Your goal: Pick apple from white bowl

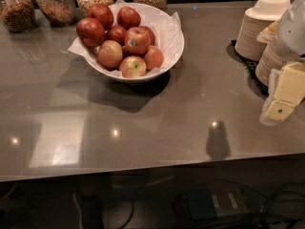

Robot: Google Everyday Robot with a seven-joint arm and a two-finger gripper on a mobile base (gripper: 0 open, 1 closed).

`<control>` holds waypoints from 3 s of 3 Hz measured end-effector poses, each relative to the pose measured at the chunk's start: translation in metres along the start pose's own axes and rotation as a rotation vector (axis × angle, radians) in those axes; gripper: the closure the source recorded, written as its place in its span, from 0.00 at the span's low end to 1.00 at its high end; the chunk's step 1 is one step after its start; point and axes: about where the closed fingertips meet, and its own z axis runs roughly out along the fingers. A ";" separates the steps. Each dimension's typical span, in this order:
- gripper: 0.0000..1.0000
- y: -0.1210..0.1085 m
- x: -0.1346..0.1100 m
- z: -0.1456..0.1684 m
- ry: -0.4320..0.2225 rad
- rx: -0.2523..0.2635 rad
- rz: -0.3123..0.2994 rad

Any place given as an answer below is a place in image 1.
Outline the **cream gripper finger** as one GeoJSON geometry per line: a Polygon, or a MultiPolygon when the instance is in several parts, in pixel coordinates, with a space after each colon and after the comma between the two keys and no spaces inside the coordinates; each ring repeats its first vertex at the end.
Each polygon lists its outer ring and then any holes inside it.
{"type": "Polygon", "coordinates": [[[295,110],[295,106],[282,100],[271,100],[266,102],[265,115],[271,120],[283,121],[295,110]]]}

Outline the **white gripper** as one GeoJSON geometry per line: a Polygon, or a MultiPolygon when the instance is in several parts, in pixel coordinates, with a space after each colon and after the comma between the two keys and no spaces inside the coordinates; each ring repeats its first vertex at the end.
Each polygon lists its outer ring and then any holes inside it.
{"type": "MultiPolygon", "coordinates": [[[[305,0],[294,0],[280,18],[276,31],[276,52],[292,61],[305,60],[305,0]]],[[[296,107],[305,97],[305,64],[293,62],[274,72],[274,102],[296,107]]]]}

